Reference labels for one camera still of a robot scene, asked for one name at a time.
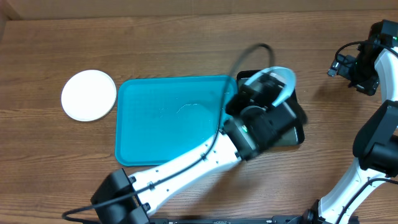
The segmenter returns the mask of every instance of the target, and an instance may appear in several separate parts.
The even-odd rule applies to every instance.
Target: blue tray
[[[116,159],[125,166],[159,165],[197,147],[215,133],[225,82],[230,82],[228,102],[237,86],[226,75],[124,82],[118,96]]]

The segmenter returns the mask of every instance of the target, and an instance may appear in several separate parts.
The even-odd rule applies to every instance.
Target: wood grain surface
[[[12,20],[397,10],[396,0],[3,0]]]
[[[90,204],[106,175],[121,167],[114,157],[117,106],[90,123],[63,112],[60,94],[72,75],[102,70],[119,88],[133,78],[225,74],[256,42],[271,45],[277,64],[297,74],[309,118],[305,142],[206,177],[156,216],[302,214],[351,164],[354,137],[381,104],[379,91],[368,97],[326,75],[335,51],[366,39],[381,19],[398,21],[398,11],[7,22],[0,44],[0,223],[66,223],[61,213]],[[260,50],[241,69],[266,66]],[[384,184],[356,214],[362,223],[398,223],[397,200],[398,187]]]

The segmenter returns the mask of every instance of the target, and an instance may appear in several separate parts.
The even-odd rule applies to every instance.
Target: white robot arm
[[[382,21],[376,23],[372,26],[369,41],[377,42],[378,40],[384,45],[388,45],[391,50],[398,52],[398,47],[395,47],[397,45],[396,37],[389,35],[390,31],[396,34],[397,29],[398,24],[395,22]],[[356,156],[353,163],[333,190],[319,201],[318,216],[327,223],[347,224],[350,216],[366,197],[384,183],[377,181],[368,185],[355,198],[349,208],[344,210],[348,202],[369,180],[397,175],[396,165],[394,166],[390,162],[398,162],[397,152],[394,152],[396,140],[393,136],[398,124],[396,123],[398,110],[395,102],[398,100],[398,57],[390,50],[373,45],[362,45],[358,50],[360,53],[355,60],[355,65],[347,63],[352,60],[351,56],[339,55],[340,58],[345,60],[346,64],[339,65],[339,62],[334,61],[331,66],[332,71],[329,71],[328,74],[331,75],[334,70],[337,74],[350,78],[351,83],[353,83],[351,86],[355,86],[358,91],[368,95],[372,95],[369,93],[374,93],[373,90],[376,90],[378,84],[380,84],[383,105],[358,133],[353,146]],[[372,57],[376,58],[373,63],[369,61]],[[365,69],[368,69],[368,64],[374,64],[376,78],[374,76],[369,77],[369,72],[363,73]]]
[[[129,176],[122,169],[110,174],[91,198],[92,204],[132,193],[137,203],[131,197],[96,207],[102,224],[148,223],[148,218],[166,201],[198,179],[256,157],[284,133],[303,125],[307,117],[290,97],[294,86],[295,75],[288,68],[261,70],[226,105],[226,112],[232,117],[203,144],[149,170]]]

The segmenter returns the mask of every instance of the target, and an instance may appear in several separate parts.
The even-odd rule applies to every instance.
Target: white plate
[[[116,101],[116,86],[109,75],[98,70],[77,73],[63,87],[61,104],[69,117],[94,121],[105,116]]]

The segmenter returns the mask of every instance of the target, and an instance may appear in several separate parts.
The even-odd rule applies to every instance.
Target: black wire
[[[258,49],[258,48],[260,48],[260,47],[264,47],[265,49],[268,50],[268,54],[269,54],[269,66],[270,66],[270,67],[273,67],[273,66],[274,66],[274,63],[275,63],[274,51],[272,50],[272,48],[271,48],[269,45],[259,43],[259,44],[254,44],[254,45],[248,47],[243,53],[241,53],[241,55],[239,56],[239,58],[237,59],[237,61],[236,61],[236,62],[233,64],[233,66],[231,67],[231,70],[229,71],[228,76],[229,76],[229,77],[233,77],[234,74],[238,71],[238,68],[239,68],[239,66],[242,64],[242,62],[244,61],[244,59],[246,59],[246,57],[247,57],[249,54],[253,53],[256,49]],[[164,182],[166,182],[166,181],[168,181],[168,180],[170,180],[170,179],[172,179],[172,178],[174,178],[174,177],[176,177],[176,176],[178,176],[178,175],[184,173],[185,171],[191,169],[192,167],[194,167],[195,165],[197,165],[199,162],[201,162],[202,160],[204,160],[204,158],[205,158],[205,157],[211,152],[211,150],[213,149],[213,147],[214,147],[214,145],[215,145],[215,143],[216,143],[217,137],[218,137],[218,135],[219,135],[219,133],[220,133],[219,130],[220,130],[220,127],[221,127],[221,125],[222,125],[221,123],[223,122],[222,117],[223,117],[223,107],[224,107],[225,98],[226,98],[226,97],[225,97],[225,96],[226,96],[225,93],[226,93],[227,90],[228,90],[229,84],[230,84],[230,82],[229,82],[229,79],[228,79],[228,80],[225,82],[225,85],[224,85],[224,88],[223,88],[223,92],[222,92],[222,95],[221,95],[222,97],[221,97],[221,104],[220,104],[220,113],[218,114],[218,124],[217,124],[216,134],[215,134],[215,136],[214,136],[214,138],[213,138],[213,140],[212,140],[212,142],[211,142],[211,144],[210,144],[210,147],[207,149],[207,151],[205,152],[205,154],[204,154],[203,156],[201,156],[201,158],[199,158],[197,161],[195,161],[195,162],[192,163],[191,165],[187,166],[186,168],[184,168],[184,169],[182,169],[182,170],[180,170],[180,171],[178,171],[178,172],[176,172],[176,173],[174,173],[174,174],[172,174],[172,175],[170,175],[170,176],[168,176],[168,177],[166,177],[166,178],[164,178],[164,179],[162,179],[162,180],[158,180],[158,181],[155,182],[154,184],[149,185],[149,186],[147,186],[147,187],[144,187],[143,189],[139,189],[139,190],[137,190],[137,191],[135,191],[135,192],[129,193],[129,194],[127,194],[127,195],[123,195],[123,196],[121,196],[121,197],[118,197],[118,198],[115,198],[115,199],[112,199],[112,200],[108,200],[108,201],[106,201],[106,202],[97,203],[97,204],[95,204],[95,205],[90,205],[90,206],[87,206],[87,207],[81,207],[81,208],[76,208],[76,209],[73,209],[73,210],[69,210],[69,211],[64,212],[64,213],[62,214],[62,218],[63,218],[64,220],[68,220],[68,221],[71,221],[71,222],[80,222],[80,223],[86,223],[86,224],[100,224],[100,223],[95,222],[95,221],[85,220],[85,219],[81,219],[81,218],[72,218],[72,217],[69,217],[68,215],[72,215],[72,214],[79,213],[79,212],[84,212],[84,211],[91,210],[91,209],[97,209],[97,208],[105,207],[105,206],[108,206],[108,205],[111,205],[111,204],[114,204],[114,203],[118,203],[118,202],[123,201],[123,200],[127,200],[127,199],[129,199],[129,198],[131,198],[131,197],[133,197],[133,196],[135,196],[135,195],[141,193],[141,192],[144,192],[144,191],[146,191],[146,190],[149,190],[150,188],[153,188],[153,187],[155,187],[156,185],[159,185],[159,184],[161,184],[161,183],[164,183]]]
[[[342,47],[340,47],[340,48],[336,51],[336,54],[335,54],[335,60],[336,60],[336,62],[338,62],[338,63],[340,63],[340,64],[342,64],[342,65],[349,65],[349,64],[355,63],[356,61],[344,62],[344,61],[339,60],[337,57],[338,57],[338,54],[339,54],[343,49],[345,49],[346,47],[349,47],[349,46],[352,46],[352,45],[357,45],[357,44],[374,45],[374,46],[378,46],[378,47],[384,48],[384,49],[390,51],[392,54],[394,54],[394,55],[398,58],[398,53],[397,53],[395,50],[393,50],[392,48],[390,48],[390,47],[388,47],[388,46],[386,46],[386,45],[383,45],[383,44],[379,44],[379,43],[375,43],[375,42],[370,42],[370,41],[362,40],[362,41],[351,42],[351,43],[345,44],[345,45],[343,45]]]
[[[365,190],[365,188],[369,185],[371,185],[373,182],[375,181],[384,181],[384,182],[388,182],[391,184],[397,184],[398,185],[398,181],[395,180],[390,180],[390,179],[386,179],[386,178],[375,178],[375,179],[371,179],[369,181],[366,182],[366,184],[364,184],[361,189],[354,195],[353,198],[351,198],[351,200],[349,200],[349,202],[347,203],[347,205],[345,207],[343,207],[343,210],[341,211],[337,221],[335,224],[339,224],[341,219],[343,218],[343,215],[347,212],[347,209],[349,208],[349,206],[355,201],[355,199]]]

